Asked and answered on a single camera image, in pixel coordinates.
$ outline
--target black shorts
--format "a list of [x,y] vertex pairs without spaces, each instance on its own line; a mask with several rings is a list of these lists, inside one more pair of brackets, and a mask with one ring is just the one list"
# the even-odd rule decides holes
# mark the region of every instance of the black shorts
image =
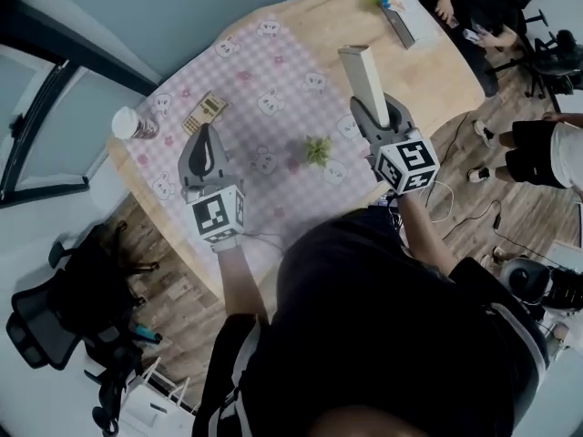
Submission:
[[517,148],[506,153],[506,165],[518,183],[564,189],[555,178],[550,161],[550,144],[556,122],[517,121],[512,134]]

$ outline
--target wooden table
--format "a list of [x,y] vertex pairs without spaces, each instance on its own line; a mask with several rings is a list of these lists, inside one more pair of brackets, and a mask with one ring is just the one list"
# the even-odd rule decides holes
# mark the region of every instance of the wooden table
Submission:
[[[218,40],[267,15],[276,15],[291,29],[314,56],[329,82],[346,96],[347,104],[352,90],[337,50],[346,45],[369,45],[384,91],[409,108],[415,125],[425,137],[433,135],[451,118],[475,110],[484,102],[484,92],[476,77],[444,33],[442,40],[431,48],[405,50],[390,23],[371,0],[289,0],[245,16],[228,27]],[[219,284],[206,275],[196,251],[170,221],[123,143],[111,138],[107,150],[126,186],[160,233],[195,275],[222,299]],[[382,183],[353,207],[365,206],[387,189]]]

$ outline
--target cable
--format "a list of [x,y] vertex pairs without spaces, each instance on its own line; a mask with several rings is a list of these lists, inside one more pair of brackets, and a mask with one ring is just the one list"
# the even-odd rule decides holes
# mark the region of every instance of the cable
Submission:
[[540,301],[542,301],[542,300],[543,300],[543,298],[545,298],[545,297],[546,297],[546,295],[549,295],[549,294],[551,294],[553,291],[555,291],[555,289],[554,289],[554,288],[551,288],[549,291],[547,291],[546,293],[543,293],[542,295],[540,295],[540,296],[539,296],[539,297],[538,297],[536,300],[534,300],[534,301],[524,301],[524,300],[521,300],[521,299],[517,298],[516,296],[515,296],[515,298],[517,298],[517,300],[518,300],[518,301],[520,302],[520,304],[522,304],[523,306],[524,306],[524,305],[526,305],[526,306],[538,306],[538,305],[540,304]]
[[543,329],[546,329],[547,332],[550,333],[553,337],[555,336],[555,334],[553,333],[553,331],[549,327],[547,327],[546,325],[543,325],[540,322],[537,322],[536,320],[535,320],[535,323],[538,324],[538,325],[540,325]]
[[[449,211],[447,212],[447,216],[445,218],[442,218],[441,220],[431,220],[432,223],[440,223],[440,222],[445,222],[447,219],[449,219],[449,216],[452,215],[452,210],[454,209],[455,193],[449,186],[446,185],[446,183],[442,183],[441,181],[437,181],[437,180],[434,181],[434,185],[435,185],[435,183],[439,183],[440,185],[445,186],[452,193],[452,203],[449,206]],[[426,189],[427,188],[423,188],[421,193],[419,193],[419,196],[422,196]]]
[[497,235],[498,235],[500,238],[504,238],[506,241],[508,241],[508,242],[510,242],[510,243],[512,243],[512,244],[514,244],[514,245],[516,245],[516,246],[519,246],[520,248],[526,249],[527,251],[530,251],[530,252],[532,252],[533,254],[536,254],[536,255],[537,255],[537,256],[539,256],[540,258],[543,258],[543,259],[546,259],[546,260],[548,260],[548,261],[549,261],[551,264],[555,264],[557,267],[560,267],[560,268],[564,269],[564,267],[563,267],[563,266],[561,266],[560,264],[557,264],[557,263],[556,263],[554,260],[552,260],[552,259],[549,259],[547,256],[543,256],[542,254],[539,254],[538,252],[536,252],[536,251],[532,250],[531,248],[529,248],[529,247],[527,247],[527,246],[524,246],[524,245],[522,245],[522,244],[518,244],[518,243],[516,243],[515,241],[513,241],[512,239],[510,239],[509,237],[505,237],[504,235],[502,235],[502,234],[498,233],[497,229],[494,229],[494,232],[495,232],[495,233],[496,233],[496,234],[497,234]]
[[274,243],[273,241],[269,241],[268,239],[258,238],[259,236],[281,237],[280,235],[276,235],[275,233],[256,233],[254,235],[251,235],[250,233],[241,233],[241,235],[243,237],[252,238],[252,239],[256,239],[258,241],[262,241],[263,243],[269,244],[270,246],[273,246],[274,248],[278,249],[281,253],[284,252],[283,248],[280,245]]
[[503,77],[506,77],[506,76],[508,76],[508,75],[510,74],[510,72],[512,71],[512,69],[513,69],[513,68],[516,68],[516,67],[517,67],[517,65],[516,65],[516,66],[509,66],[509,67],[506,69],[506,72],[505,72],[505,73],[504,73],[504,74],[503,74],[501,77],[497,77],[498,81],[500,81],[500,80],[501,80]]
[[464,225],[467,221],[470,220],[480,220],[485,214],[488,213],[488,211],[492,208],[492,206],[494,206],[494,204],[498,203],[498,206],[500,206],[500,211],[502,211],[502,202],[500,202],[498,199],[494,199],[492,202],[490,202],[490,205],[487,207],[487,209],[482,213],[482,215],[478,216],[478,217],[466,217],[464,218],[461,222],[459,222],[457,225],[455,225],[455,227],[453,227],[452,229],[449,230],[449,233],[447,233],[447,235],[445,235],[442,239],[447,239],[447,237],[449,235],[451,235],[455,229],[457,229],[458,227],[461,227],[462,225]]
[[[447,149],[445,150],[445,155],[443,160],[441,161],[441,165],[443,165],[445,163],[445,161],[447,160],[447,156],[449,155],[449,150],[452,148],[452,146],[454,145],[454,143],[457,141],[457,137],[459,136],[459,130],[461,129],[462,125],[465,123],[465,121],[467,120],[467,118],[469,117],[470,113],[467,112],[465,114],[464,119],[461,121],[461,123],[459,125],[457,125],[457,128],[455,129],[455,135],[454,135],[454,139],[452,140],[452,142],[449,143],[449,146],[447,146]],[[427,201],[425,202],[425,206],[427,207],[429,205],[429,198],[431,197],[431,193],[434,192],[434,188],[435,188],[435,183],[436,181],[434,181],[434,184],[431,186],[431,189],[429,190],[429,194],[427,195]]]

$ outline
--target hand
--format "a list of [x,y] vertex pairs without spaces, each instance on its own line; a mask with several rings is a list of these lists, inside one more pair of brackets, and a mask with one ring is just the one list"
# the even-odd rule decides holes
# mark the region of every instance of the hand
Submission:
[[234,237],[230,237],[212,244],[210,248],[212,249],[212,252],[214,252],[215,254],[219,254],[222,251],[237,248],[239,245],[240,245],[239,240],[237,239],[237,235],[235,235]]
[[575,191],[575,194],[577,194],[579,196],[579,200],[581,201],[581,203],[583,203],[583,191],[581,191],[578,187],[574,186],[573,191]]
[[560,113],[547,112],[545,115],[543,115],[542,120],[543,121],[560,121],[561,117],[562,117],[562,115]]
[[493,36],[492,33],[487,32],[483,27],[478,28],[477,33],[480,36],[480,40],[475,42],[477,46],[489,48],[500,45],[500,39],[498,39],[496,36]]
[[452,6],[451,0],[439,0],[435,7],[435,12],[447,25],[451,25],[452,18],[454,17],[454,7]]

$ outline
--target pink checkered tablecloth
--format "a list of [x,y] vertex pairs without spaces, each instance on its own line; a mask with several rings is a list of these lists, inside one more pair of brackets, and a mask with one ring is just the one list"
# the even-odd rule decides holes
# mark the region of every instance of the pink checkered tablecloth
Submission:
[[[126,147],[179,229],[189,228],[178,174],[188,139],[182,121],[209,90],[230,103],[213,126],[244,179],[246,233],[262,233],[258,238],[288,248],[375,188],[364,159],[368,143],[350,116],[348,99],[291,31],[271,17],[207,49],[138,108],[156,117],[160,132],[155,139],[127,141]],[[332,138],[325,168],[302,163],[307,135]],[[209,245],[187,238],[220,283]],[[242,246],[256,276],[281,257],[277,248],[257,239],[243,238]]]

